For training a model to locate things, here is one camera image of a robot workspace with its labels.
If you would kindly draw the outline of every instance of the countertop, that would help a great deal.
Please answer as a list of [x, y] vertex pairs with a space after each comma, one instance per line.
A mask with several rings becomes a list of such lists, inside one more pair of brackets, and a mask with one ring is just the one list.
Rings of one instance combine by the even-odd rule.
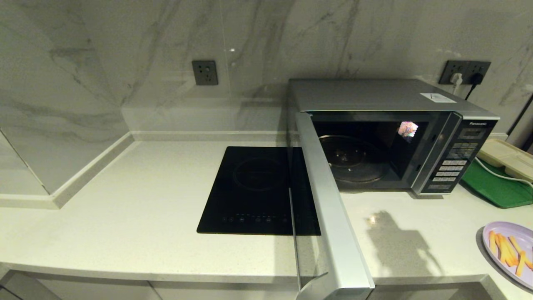
[[60, 210], [0, 208], [0, 262], [85, 277], [297, 282], [292, 236], [196, 232], [230, 145], [276, 143], [136, 141]]
[[[98, 278], [296, 282], [291, 236], [196, 233], [230, 145], [276, 142], [136, 141], [61, 210], [0, 208], [0, 262]], [[479, 229], [496, 220], [533, 228], [533, 206], [498, 209], [462, 186], [438, 199], [341, 195], [376, 284], [488, 274], [508, 300], [533, 297], [500, 275], [476, 242]]]
[[481, 230], [490, 222], [533, 228], [532, 205], [499, 209], [461, 185], [437, 199], [414, 199], [407, 192], [341, 192], [341, 197], [376, 285], [394, 283], [390, 278], [450, 283], [488, 274], [508, 300], [533, 299], [480, 250]]

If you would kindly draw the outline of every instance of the microwave control panel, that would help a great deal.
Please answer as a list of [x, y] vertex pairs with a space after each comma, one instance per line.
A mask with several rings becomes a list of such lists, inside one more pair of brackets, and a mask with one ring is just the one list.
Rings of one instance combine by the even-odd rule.
[[496, 125], [495, 120], [462, 120], [422, 193], [450, 193]]

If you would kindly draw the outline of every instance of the cabinet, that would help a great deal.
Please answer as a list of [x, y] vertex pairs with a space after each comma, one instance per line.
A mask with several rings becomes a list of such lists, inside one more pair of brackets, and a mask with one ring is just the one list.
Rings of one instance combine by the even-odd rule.
[[161, 300], [294, 300], [298, 284], [151, 282]]
[[1, 289], [0, 300], [19, 300], [19, 299], [13, 296], [10, 292], [6, 291], [5, 289]]
[[[23, 300], [61, 300], [39, 281], [23, 272], [10, 271], [0, 283]], [[0, 300], [11, 299], [19, 300], [5, 289], [0, 291]]]
[[160, 300], [147, 281], [33, 274], [61, 300]]
[[367, 300], [491, 300], [480, 282], [376, 285]]

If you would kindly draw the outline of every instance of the plate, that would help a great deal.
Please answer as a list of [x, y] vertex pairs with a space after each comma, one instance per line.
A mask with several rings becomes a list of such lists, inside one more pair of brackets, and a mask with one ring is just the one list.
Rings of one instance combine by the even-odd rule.
[[533, 271], [530, 268], [525, 265], [522, 271], [522, 276], [518, 277], [515, 274], [516, 268], [518, 268], [517, 266], [509, 267], [505, 263], [502, 264], [498, 257], [492, 254], [489, 244], [489, 232], [491, 230], [494, 231], [494, 233], [501, 233], [505, 237], [509, 237], [511, 235], [514, 236], [520, 248], [526, 252], [526, 256], [530, 262], [533, 262], [533, 231], [510, 222], [492, 222], [485, 225], [483, 228], [483, 245], [485, 246], [485, 250], [487, 250], [489, 253], [490, 258], [492, 258], [492, 260], [502, 271], [504, 271], [517, 283], [533, 291]]

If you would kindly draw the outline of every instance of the microwave door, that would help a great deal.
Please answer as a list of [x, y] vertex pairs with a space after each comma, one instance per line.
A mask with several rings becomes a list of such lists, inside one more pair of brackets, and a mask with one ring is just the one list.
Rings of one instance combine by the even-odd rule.
[[289, 113], [290, 164], [307, 171], [321, 235], [298, 235], [297, 191], [291, 191], [300, 293], [297, 300], [366, 299], [374, 282], [308, 113]]

